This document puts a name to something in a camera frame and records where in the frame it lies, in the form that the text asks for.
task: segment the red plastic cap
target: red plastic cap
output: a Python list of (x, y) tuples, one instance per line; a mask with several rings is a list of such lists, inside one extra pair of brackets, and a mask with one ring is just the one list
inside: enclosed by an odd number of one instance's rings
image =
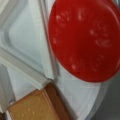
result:
[(56, 0), (49, 20), (52, 49), (74, 76), (111, 78), (120, 66), (120, 13), (107, 0)]

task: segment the white surface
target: white surface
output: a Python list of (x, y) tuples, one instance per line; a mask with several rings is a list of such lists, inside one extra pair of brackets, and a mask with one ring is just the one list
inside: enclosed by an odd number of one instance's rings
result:
[(42, 5), (38, 1), (18, 0), (1, 27), (0, 46), (43, 76), (54, 79)]
[[(50, 13), (50, 9), (53, 2), (53, 0), (46, 0), (48, 15)], [(16, 45), (17, 43), (18, 45), (24, 44), (24, 41), (19, 40), (16, 41)], [(25, 76), (19, 74), (17, 71), (14, 71), (12, 69), (8, 69), (8, 71), (17, 100), (31, 92), (33, 89), (35, 89), (28, 82), (26, 82), (27, 80), (29, 81), (29, 79), (27, 79)], [(69, 74), (63, 67), (61, 67), (60, 64), (58, 64), (58, 73), (58, 81), (56, 81), (56, 84), (61, 94), (63, 95), (66, 105), (68, 106), (72, 115), (74, 116), (74, 120), (77, 120), (78, 118), (80, 120), (85, 120), (85, 118), (87, 117), (94, 105), (101, 84), (87, 83), (78, 80), (77, 78)]]

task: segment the brown biscuit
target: brown biscuit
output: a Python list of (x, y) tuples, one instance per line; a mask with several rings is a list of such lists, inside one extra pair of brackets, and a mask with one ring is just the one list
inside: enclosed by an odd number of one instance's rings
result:
[(13, 104), (9, 113), (12, 120), (71, 120), (52, 83)]

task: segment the red circle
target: red circle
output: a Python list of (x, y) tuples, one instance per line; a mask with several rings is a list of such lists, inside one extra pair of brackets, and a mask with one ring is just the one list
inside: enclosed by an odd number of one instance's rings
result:
[(49, 19), (52, 49), (74, 76), (111, 78), (120, 66), (120, 13), (108, 0), (57, 0)]

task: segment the white plastic tray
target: white plastic tray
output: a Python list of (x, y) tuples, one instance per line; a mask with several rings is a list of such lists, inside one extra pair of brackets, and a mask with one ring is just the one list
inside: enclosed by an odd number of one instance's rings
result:
[(0, 62), (24, 74), (40, 89), (47, 79), (55, 78), (44, 2), (1, 0), (0, 7)]

